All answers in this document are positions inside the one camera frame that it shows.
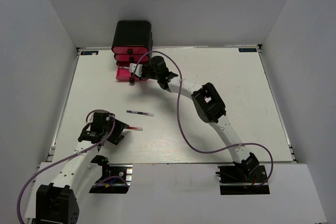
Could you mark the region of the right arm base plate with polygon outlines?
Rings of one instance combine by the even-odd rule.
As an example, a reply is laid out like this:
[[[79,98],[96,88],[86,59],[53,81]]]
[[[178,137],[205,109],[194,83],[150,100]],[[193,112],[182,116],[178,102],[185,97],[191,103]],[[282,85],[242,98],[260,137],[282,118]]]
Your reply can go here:
[[[269,195],[270,189],[264,165],[259,165],[249,177],[240,174],[236,166],[219,166],[215,173],[219,178],[221,195]]]

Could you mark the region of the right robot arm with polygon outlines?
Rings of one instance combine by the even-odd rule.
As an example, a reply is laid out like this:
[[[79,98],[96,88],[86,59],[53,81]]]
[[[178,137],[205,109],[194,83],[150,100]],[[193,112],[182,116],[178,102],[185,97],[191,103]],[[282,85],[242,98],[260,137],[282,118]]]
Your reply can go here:
[[[247,182],[256,175],[259,160],[244,144],[232,127],[226,112],[226,105],[218,94],[214,85],[210,82],[198,85],[183,79],[182,72],[178,74],[169,71],[165,60],[161,56],[155,56],[148,62],[137,62],[133,69],[133,75],[140,79],[156,80],[159,86],[168,92],[177,94],[176,116],[180,133],[186,144],[200,154],[214,154],[229,150],[233,164],[236,166],[238,177]],[[224,147],[213,151],[201,151],[192,146],[187,140],[180,119],[180,98],[184,96],[191,99],[199,118],[210,125],[224,143]]]

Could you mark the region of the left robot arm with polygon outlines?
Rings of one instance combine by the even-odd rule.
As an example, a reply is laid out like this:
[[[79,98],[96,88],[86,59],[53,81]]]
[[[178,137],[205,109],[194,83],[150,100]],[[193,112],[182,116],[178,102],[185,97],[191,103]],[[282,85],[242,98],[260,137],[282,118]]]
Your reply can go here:
[[[115,182],[129,188],[126,175],[112,174],[107,157],[99,154],[105,143],[118,145],[129,125],[115,118],[113,113],[95,110],[86,117],[73,154],[58,175],[36,191],[36,223],[77,223],[79,202],[90,191],[108,188]]]

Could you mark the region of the pink top drawer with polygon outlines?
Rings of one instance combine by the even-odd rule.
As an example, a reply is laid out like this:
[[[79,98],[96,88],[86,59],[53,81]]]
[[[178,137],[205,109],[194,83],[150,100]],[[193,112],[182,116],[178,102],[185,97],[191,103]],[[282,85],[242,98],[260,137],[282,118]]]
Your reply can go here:
[[[140,46],[116,46],[111,48],[117,55],[143,55],[149,50]]]

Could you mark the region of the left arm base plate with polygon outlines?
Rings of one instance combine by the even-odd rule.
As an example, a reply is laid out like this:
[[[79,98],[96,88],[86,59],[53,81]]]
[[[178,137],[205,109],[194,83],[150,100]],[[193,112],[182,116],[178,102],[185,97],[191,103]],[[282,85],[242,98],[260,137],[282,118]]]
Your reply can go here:
[[[102,176],[94,183],[91,194],[126,194],[132,180],[132,164],[110,164],[107,157],[96,156],[92,163],[98,164]]]

